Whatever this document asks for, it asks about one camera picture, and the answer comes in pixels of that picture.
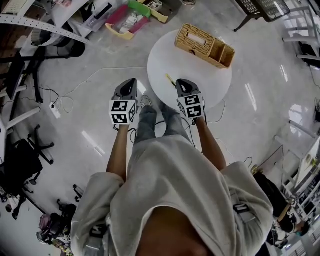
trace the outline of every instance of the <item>white shelf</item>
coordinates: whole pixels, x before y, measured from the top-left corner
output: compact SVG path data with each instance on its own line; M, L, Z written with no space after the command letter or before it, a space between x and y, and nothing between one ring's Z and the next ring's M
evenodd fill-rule
M50 2L44 2L43 5L54 21L56 27L60 29L88 1L89 0L72 0L72 3L69 7L63 7L59 4L56 4L53 9L51 9Z

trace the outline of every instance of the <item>black office chair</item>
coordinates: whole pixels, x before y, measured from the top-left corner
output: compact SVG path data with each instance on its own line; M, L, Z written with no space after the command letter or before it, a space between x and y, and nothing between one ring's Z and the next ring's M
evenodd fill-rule
M40 146L38 139L38 125L34 129L34 140L31 140L32 135L28 135L28 141L19 140L12 145L11 151L6 154L6 159L2 165L4 168L4 177L1 179L1 186L3 189L14 196L19 195L22 189L32 193L25 188L26 181L29 180L30 184L36 185L37 179L43 170L43 166L39 160L39 155L43 157L50 165L54 163L53 160L49 160L42 150L54 147L54 143L48 146Z
M39 177L43 170L38 154L25 139L13 145L13 149L7 154L3 163L3 168L4 176L1 186L5 192L14 196L22 192L28 179L35 174Z

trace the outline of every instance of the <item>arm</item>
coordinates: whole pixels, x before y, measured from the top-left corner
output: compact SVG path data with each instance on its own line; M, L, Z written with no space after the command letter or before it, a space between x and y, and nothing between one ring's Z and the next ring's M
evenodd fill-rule
M106 168L107 173L119 175L124 181L127 177L127 138L129 125L120 125L111 156Z
M227 167L227 163L218 143L211 134L206 121L203 117L200 117L196 121L196 127L198 128L202 152L204 156L219 170L223 170Z
M291 203L289 203L289 204L284 208L284 210L281 212L279 218L277 219L278 222L281 222L281 221L284 219L284 217L286 216L286 214L287 214L288 210L290 209L290 207L291 207Z

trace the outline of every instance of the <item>white t-shirt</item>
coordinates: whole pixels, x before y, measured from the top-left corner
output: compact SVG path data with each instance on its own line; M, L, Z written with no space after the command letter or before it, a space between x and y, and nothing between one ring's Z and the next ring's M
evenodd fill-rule
M231 193L254 220L242 221ZM104 255L134 256L153 209L161 206L184 213L215 256L256 255L273 220L270 201L243 163L220 172L182 136L165 136L134 146L125 183L113 173L91 177L72 220L74 255L92 255L90 231L106 223Z

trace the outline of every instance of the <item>white round table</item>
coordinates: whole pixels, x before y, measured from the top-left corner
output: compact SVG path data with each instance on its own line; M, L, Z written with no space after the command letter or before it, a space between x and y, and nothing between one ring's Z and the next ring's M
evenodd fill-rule
M232 79L232 69L217 68L175 46L179 30L169 32L153 46L147 64L149 82L155 94L169 107L179 110L177 89L174 82L187 79L194 82L205 100L208 110L217 105L227 94Z

